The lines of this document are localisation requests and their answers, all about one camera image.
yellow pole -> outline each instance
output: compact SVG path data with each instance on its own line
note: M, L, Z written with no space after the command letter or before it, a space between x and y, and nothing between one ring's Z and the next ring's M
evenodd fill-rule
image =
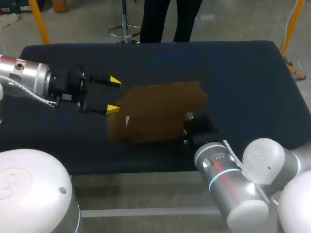
M37 27L39 29L43 44L47 45L50 44L50 39L47 33L47 30L45 29L44 22L38 7L37 0L28 0L29 5L31 7L31 11L33 12L33 15L35 17L35 22L37 24Z
M288 45L290 43L290 40L292 38L292 35L294 33L294 30L295 30L295 27L296 27L296 24L299 20L299 17L300 17L300 14L303 10L303 7L306 3L306 0L298 0L298 4L297 4L297 7L296 7L296 10L294 11L291 19L290 19L290 22L288 24L288 28L287 28L287 33L286 33L286 39L283 38L283 41L281 43L281 53L282 53L282 56L285 56L286 54L286 50L288 48Z

gray floor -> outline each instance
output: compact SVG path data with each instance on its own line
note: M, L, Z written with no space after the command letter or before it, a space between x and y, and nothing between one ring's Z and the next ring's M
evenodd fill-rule
M295 0L204 0L192 41L272 40L280 44ZM118 0L71 0L69 12L56 14L47 5L43 19L52 43L114 43L107 34L121 23ZM143 0L128 0L129 19L139 25ZM172 1L163 41L173 39L176 6ZM4 28L7 54L18 57L27 45L41 44L31 14ZM287 52L295 67L311 75L311 2L307 2ZM311 108L311 78L298 87ZM196 172L76 176L73 180L82 210L211 207L213 201ZM274 232L275 211L261 232ZM86 233L228 233L219 216L134 216L85 219Z

metal frame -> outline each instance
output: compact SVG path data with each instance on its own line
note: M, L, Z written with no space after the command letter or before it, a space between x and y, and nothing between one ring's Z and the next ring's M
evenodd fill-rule
M130 43L130 37L133 37L133 36L136 36L136 35L140 34L140 32L138 32L138 33L130 35L129 29L131 27L140 29L140 27L139 26L130 25L128 23L126 0L121 0L121 6L122 6L122 25L114 27L114 28L110 28L108 33L110 35L113 35L113 36L124 38L125 43L128 44L128 43ZM114 30L120 29L120 28L123 28L123 35L117 35L117 34L113 33Z

white cylinder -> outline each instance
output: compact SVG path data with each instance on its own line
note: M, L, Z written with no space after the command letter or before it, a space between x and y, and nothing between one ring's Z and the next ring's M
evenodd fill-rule
M53 156L0 153L0 232L84 232L69 174Z
M311 232L311 171L293 178L283 190L277 207L285 233Z

black table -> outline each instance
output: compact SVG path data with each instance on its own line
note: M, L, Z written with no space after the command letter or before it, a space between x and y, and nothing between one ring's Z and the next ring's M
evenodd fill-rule
M90 97L111 104L133 86L199 81L209 94L205 112L239 157L259 137L288 149L311 139L310 113L273 42L29 46L21 59L112 74L123 88L91 86ZM0 151L42 150L59 159L70 174L196 170L188 147L178 142L112 143L105 117L82 115L73 104L55 110L5 96L0 127Z

